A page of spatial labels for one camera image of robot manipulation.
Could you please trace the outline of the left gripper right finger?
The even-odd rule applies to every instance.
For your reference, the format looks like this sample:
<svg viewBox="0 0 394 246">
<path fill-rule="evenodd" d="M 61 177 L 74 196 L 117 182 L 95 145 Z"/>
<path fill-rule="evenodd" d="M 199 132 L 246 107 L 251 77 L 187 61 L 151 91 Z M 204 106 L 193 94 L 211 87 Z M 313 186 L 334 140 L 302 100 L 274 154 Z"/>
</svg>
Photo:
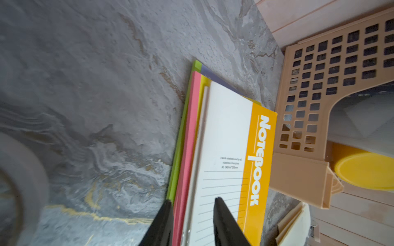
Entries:
<svg viewBox="0 0 394 246">
<path fill-rule="evenodd" d="M 216 246 L 251 246 L 221 197 L 215 199 L 213 229 Z"/>
</svg>

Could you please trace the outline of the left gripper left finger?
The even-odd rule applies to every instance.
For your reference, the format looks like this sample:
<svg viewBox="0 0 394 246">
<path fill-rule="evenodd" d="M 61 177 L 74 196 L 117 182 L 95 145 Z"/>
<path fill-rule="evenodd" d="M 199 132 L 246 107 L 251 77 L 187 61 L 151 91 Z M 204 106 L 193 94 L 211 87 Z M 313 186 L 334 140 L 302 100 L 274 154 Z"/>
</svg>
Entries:
<svg viewBox="0 0 394 246">
<path fill-rule="evenodd" d="M 173 236 L 173 206 L 165 200 L 139 246 L 171 246 Z"/>
</svg>

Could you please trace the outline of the purple cover notebook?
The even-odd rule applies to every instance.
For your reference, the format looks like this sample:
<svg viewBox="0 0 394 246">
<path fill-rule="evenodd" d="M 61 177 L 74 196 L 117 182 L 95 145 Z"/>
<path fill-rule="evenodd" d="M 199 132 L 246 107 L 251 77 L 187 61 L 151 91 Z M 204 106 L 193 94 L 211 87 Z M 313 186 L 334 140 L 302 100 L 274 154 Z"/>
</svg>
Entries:
<svg viewBox="0 0 394 246">
<path fill-rule="evenodd" d="M 190 75 L 167 194 L 168 200 L 173 204 L 176 235 L 180 234 L 183 218 L 190 204 L 190 183 L 193 173 L 192 166 L 194 158 L 196 158 L 195 149 L 198 148 L 202 140 L 198 132 L 204 129 L 203 125 L 205 124 L 204 112 L 201 110 L 205 106 L 202 103 L 204 91 L 213 90 L 212 120 L 218 118 L 220 114 L 230 118 L 231 110 L 235 111 L 235 122 L 225 124 L 224 128 L 225 130 L 234 130 L 236 137 L 241 140 L 242 150 L 237 151 L 235 157 L 235 160 L 239 162 L 239 166 L 234 168 L 236 174 L 242 173 L 244 145 L 247 144 L 247 139 L 257 132 L 255 118 L 266 110 L 260 103 L 243 96 L 224 80 L 201 73 L 198 65 L 198 61 L 194 62 Z"/>
</svg>

